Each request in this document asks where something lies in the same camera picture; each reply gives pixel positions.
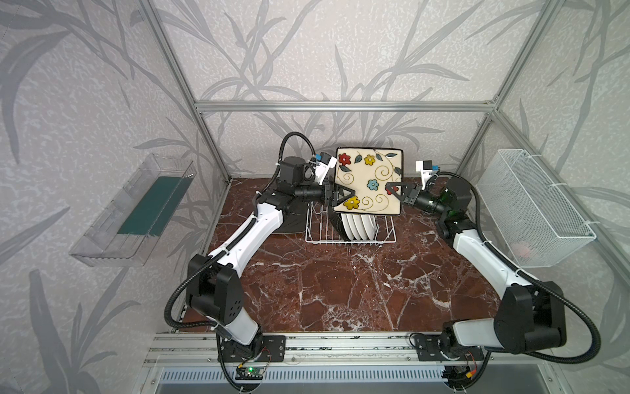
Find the wallpaper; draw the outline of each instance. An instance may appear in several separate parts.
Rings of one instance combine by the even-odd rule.
[[[630,252],[630,1],[567,2],[501,108],[584,204]],[[535,270],[599,323],[592,362],[563,366],[573,391],[625,393],[630,385],[630,290],[588,246]],[[568,315],[577,354],[590,340]]]
[[[564,6],[503,111],[630,253],[630,3]]]
[[[416,160],[433,160],[444,170],[457,167],[483,114],[479,112],[227,112],[206,124],[233,176],[270,176],[286,133],[299,131],[317,152],[335,154],[340,146],[398,148],[404,176],[415,174]],[[361,123],[374,123],[363,132]],[[289,139],[285,156],[310,158],[308,146]]]
[[[542,1],[155,4],[197,100],[488,100]]]
[[[197,100],[418,101],[492,99],[543,1],[155,4]],[[423,158],[452,166],[482,114],[204,115],[230,172],[265,176],[292,130],[330,151],[395,144],[407,169]]]
[[[498,149],[515,149],[505,131],[494,122],[462,175],[476,183]],[[492,217],[482,203],[484,234],[510,256]],[[530,269],[543,281],[554,281],[564,295],[578,305],[599,327],[602,349],[586,364],[561,365],[574,394],[621,394],[630,385],[630,289],[616,278],[593,243],[553,267]],[[556,356],[570,357],[584,352],[590,333],[584,323],[565,309],[567,343],[553,349]]]
[[[134,2],[0,1],[0,42],[0,392],[129,392],[226,184]],[[197,169],[149,261],[70,257],[149,153]]]

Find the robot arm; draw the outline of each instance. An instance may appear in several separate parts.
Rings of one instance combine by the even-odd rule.
[[[290,222],[291,216],[308,201],[317,200],[327,206],[337,206],[354,196],[353,190],[326,179],[326,174],[335,164],[336,159],[325,153],[315,155],[309,163],[300,158],[281,160],[275,186],[272,190],[263,191],[255,202],[256,214],[252,214],[208,256],[196,255],[190,260],[188,279],[173,293],[165,308],[166,322],[176,328],[209,325],[208,322],[182,324],[171,318],[173,303],[185,289],[187,305],[215,322],[213,330],[224,340],[232,341],[236,356],[247,360],[259,355],[262,329],[243,308],[244,291],[240,276],[264,240],[280,229],[283,223]],[[508,265],[509,259],[485,245],[483,234],[466,214],[471,191],[475,193],[470,183],[455,174],[445,173],[455,177],[449,179],[439,196],[434,196],[429,190],[435,183],[437,169],[430,161],[422,162],[420,167],[421,184],[387,183],[386,190],[406,205],[440,215],[437,222],[440,237],[466,257],[490,282],[501,297],[501,304],[494,318],[444,323],[442,333],[433,335],[435,340],[429,339],[431,335],[415,334],[438,343],[438,353],[448,359],[462,359],[467,352],[479,346],[542,358],[536,351],[564,345],[564,305],[576,313],[581,311],[566,300],[560,301],[562,291],[553,282],[540,282],[523,273],[518,275],[517,267]],[[578,316],[587,323],[587,316],[585,319]],[[579,362],[591,359],[599,350],[597,327],[592,323],[587,325],[592,333],[595,332],[594,350],[589,349],[588,356],[585,353],[573,357]],[[559,358],[550,361],[562,362]]]
[[[396,195],[402,203],[440,215],[437,223],[440,237],[466,257],[501,298],[494,318],[444,323],[439,340],[443,354],[457,358],[477,346],[520,354],[565,344],[564,306],[518,275],[484,244],[476,224],[466,214],[472,197],[467,181],[457,177],[449,179],[439,196],[428,191],[430,182],[423,182],[422,186],[402,182],[386,184],[386,190],[391,192],[395,192],[394,187],[400,189],[401,193]],[[562,295],[555,283],[545,282],[545,285]]]
[[[338,205],[354,195],[325,178],[335,164],[336,159],[325,153],[315,155],[311,163],[295,157],[281,161],[275,185],[257,198],[256,214],[207,257],[196,255],[188,264],[188,276],[194,279],[186,287],[187,305],[215,322],[213,329],[233,341],[235,354],[242,359],[260,353],[262,329],[243,308],[240,277],[260,245],[306,202]],[[203,272],[195,275],[200,269]]]

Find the dish rack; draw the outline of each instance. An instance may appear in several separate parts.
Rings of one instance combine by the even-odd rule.
[[[396,242],[393,216],[376,218],[376,237],[369,241],[344,241],[328,220],[328,210],[319,203],[309,203],[306,212],[306,232],[304,240],[308,243],[347,243],[356,245],[383,245]]]

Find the white wire basket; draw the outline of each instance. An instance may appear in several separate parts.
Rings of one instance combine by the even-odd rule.
[[[477,183],[517,263],[550,267],[595,239],[595,233],[536,160],[500,149]]]
[[[396,242],[393,216],[375,216],[376,237],[370,241],[344,241],[328,220],[328,210],[319,203],[309,203],[304,240],[308,243],[347,243],[356,245],[382,245]]]

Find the floral plate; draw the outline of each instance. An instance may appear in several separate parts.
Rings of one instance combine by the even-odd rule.
[[[333,208],[335,212],[400,215],[401,204],[385,190],[387,182],[403,181],[403,151],[381,148],[338,148],[335,182],[356,196]]]

